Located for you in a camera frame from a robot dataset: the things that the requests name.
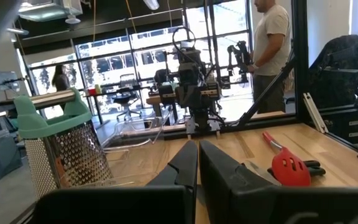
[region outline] gray pants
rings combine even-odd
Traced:
[[[276,75],[256,75],[252,77],[254,83],[254,102],[267,89]],[[269,113],[274,111],[282,111],[285,113],[284,104],[284,82],[276,87],[270,96],[261,102],[258,113]]]

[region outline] wooden workbench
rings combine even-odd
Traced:
[[[209,136],[203,139],[211,141],[235,160],[250,160],[259,167],[267,169],[271,166],[273,156],[278,153],[271,149],[262,138],[262,132],[268,131],[280,144],[303,160],[320,161],[326,169],[324,177],[313,179],[314,187],[358,187],[357,153],[335,140],[317,132],[305,124],[293,124],[274,128],[255,129],[238,133],[222,134],[219,139]],[[108,155],[114,175],[135,174],[139,176],[138,184],[144,185],[155,177],[187,142],[187,139],[165,141],[165,147],[143,148],[127,153]],[[135,162],[116,164],[120,158],[133,159]],[[197,201],[196,223],[209,223],[206,208]]]

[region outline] office chair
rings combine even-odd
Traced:
[[[128,88],[128,87],[132,87],[133,85],[137,85],[134,74],[121,75],[119,79],[120,79],[120,84],[119,84],[120,88]],[[136,112],[129,109],[129,106],[131,105],[129,103],[130,100],[133,98],[137,98],[136,91],[128,90],[122,92],[120,95],[114,95],[111,98],[114,100],[114,103],[120,104],[125,109],[123,113],[117,115],[117,121],[119,121],[120,116],[124,116],[124,121],[126,121],[127,117],[131,118],[131,114],[138,114],[140,118],[142,117],[141,112]]]

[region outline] white t-shirt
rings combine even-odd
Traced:
[[[285,66],[291,51],[291,25],[287,11],[278,4],[274,5],[258,23],[255,30],[255,49],[253,61],[256,62],[269,44],[268,34],[285,35],[280,51],[265,65],[259,67],[256,75],[278,75]]]

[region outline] white wall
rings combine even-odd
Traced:
[[[355,0],[308,0],[309,64],[317,58],[324,45],[335,37],[349,34],[351,4]],[[291,0],[276,0],[292,18]],[[252,3],[252,24],[255,30],[262,14]]]
[[[17,77],[23,77],[21,72],[21,67],[18,59],[18,55],[16,50],[11,42],[11,36],[7,32],[3,32],[0,35],[0,71],[2,72],[16,72]],[[20,95],[28,95],[27,88],[25,87],[24,82],[20,83],[20,92],[17,94]],[[7,91],[8,98],[13,98],[16,94],[12,93],[12,91]],[[0,92],[0,101],[5,100],[5,93]]]

